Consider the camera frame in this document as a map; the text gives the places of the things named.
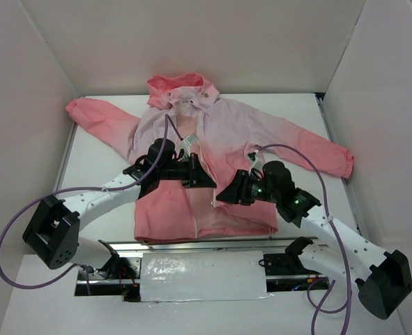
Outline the pink hooded zip jacket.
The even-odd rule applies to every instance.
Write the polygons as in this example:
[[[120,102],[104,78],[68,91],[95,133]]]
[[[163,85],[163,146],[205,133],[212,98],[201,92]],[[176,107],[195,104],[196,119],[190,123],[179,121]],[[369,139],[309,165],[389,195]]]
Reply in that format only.
[[[135,239],[142,242],[185,241],[205,237],[269,235],[277,231],[275,206],[256,202],[248,207],[215,199],[239,169],[248,170],[246,156],[268,145],[280,159],[348,178],[354,157],[341,145],[284,118],[222,98],[198,73],[155,76],[148,81],[148,109],[141,117],[103,100],[78,98],[66,107],[73,121],[111,147],[129,163],[144,155],[160,137],[178,142],[196,135],[193,152],[216,188],[186,189],[178,181],[162,181],[135,205]],[[176,130],[165,133],[165,117]]]

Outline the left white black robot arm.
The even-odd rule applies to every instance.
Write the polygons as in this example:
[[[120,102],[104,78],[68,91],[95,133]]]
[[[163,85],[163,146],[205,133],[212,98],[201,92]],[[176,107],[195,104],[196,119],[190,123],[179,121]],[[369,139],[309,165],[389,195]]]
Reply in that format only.
[[[190,135],[179,144],[157,139],[134,165],[100,190],[65,199],[42,199],[22,238],[49,269],[73,263],[93,267],[103,278],[119,271],[119,255],[104,241],[91,241],[79,233],[89,223],[117,207],[136,202],[153,192],[162,180],[176,180],[184,188],[214,188],[215,182],[191,151],[197,142]]]

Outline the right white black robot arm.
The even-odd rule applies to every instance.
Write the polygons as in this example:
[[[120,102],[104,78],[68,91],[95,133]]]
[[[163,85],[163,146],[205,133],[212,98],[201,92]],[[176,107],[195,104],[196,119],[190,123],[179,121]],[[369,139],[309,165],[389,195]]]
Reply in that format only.
[[[317,198],[295,186],[290,171],[279,161],[266,163],[261,177],[238,170],[216,198],[245,206],[261,201],[275,204],[286,222],[325,245],[321,248],[311,239],[298,238],[287,248],[287,268],[293,273],[308,269],[334,280],[349,279],[360,303],[379,319],[388,319],[412,292],[409,260],[401,251],[388,252],[327,214]]]

